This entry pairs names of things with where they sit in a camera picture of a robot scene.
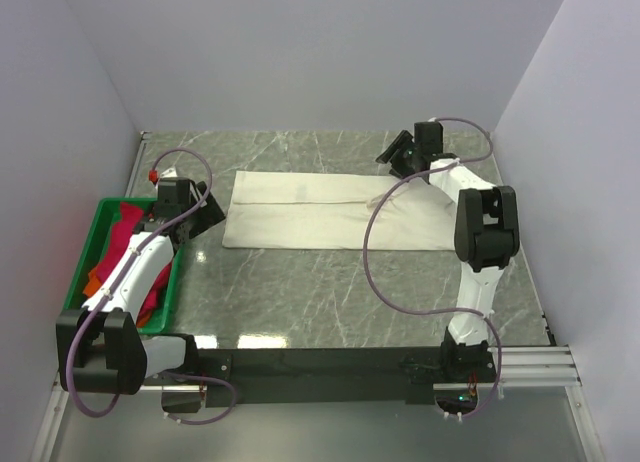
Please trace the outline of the white t shirt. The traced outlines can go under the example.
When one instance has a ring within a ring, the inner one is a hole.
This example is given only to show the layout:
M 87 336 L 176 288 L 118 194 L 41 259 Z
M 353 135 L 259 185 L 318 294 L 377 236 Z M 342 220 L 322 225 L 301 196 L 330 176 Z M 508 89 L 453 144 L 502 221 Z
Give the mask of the white t shirt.
M 226 248 L 451 251 L 455 207 L 442 191 L 391 176 L 236 174 Z

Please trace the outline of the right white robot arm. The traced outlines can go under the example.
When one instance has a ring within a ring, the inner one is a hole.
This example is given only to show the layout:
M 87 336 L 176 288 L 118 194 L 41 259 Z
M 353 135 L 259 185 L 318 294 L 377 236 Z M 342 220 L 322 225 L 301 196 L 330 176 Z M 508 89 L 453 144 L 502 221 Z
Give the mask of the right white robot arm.
M 488 153 L 461 159 L 444 149 L 442 118 L 417 122 L 414 130 L 403 130 L 376 162 L 388 164 L 390 174 L 401 184 L 422 178 L 454 203 L 456 218 L 453 245 L 461 262 L 461 279 L 456 307 L 440 346 L 439 369 L 444 377 L 460 381 L 486 361 L 489 335 L 495 332 L 490 314 L 498 283 L 520 249 L 519 220 L 515 190 L 490 183 L 467 166 L 490 157 L 493 142 L 478 124 L 458 117 L 485 137 Z

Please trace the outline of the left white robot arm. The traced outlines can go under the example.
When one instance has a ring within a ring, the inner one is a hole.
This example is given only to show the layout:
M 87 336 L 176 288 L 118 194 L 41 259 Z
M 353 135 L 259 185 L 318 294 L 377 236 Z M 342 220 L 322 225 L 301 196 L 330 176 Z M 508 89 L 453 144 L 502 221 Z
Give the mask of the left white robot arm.
M 133 395 L 166 374 L 193 381 L 193 337 L 166 335 L 181 249 L 225 214 L 209 183 L 153 175 L 153 199 L 105 199 L 56 321 L 62 386 L 74 393 Z

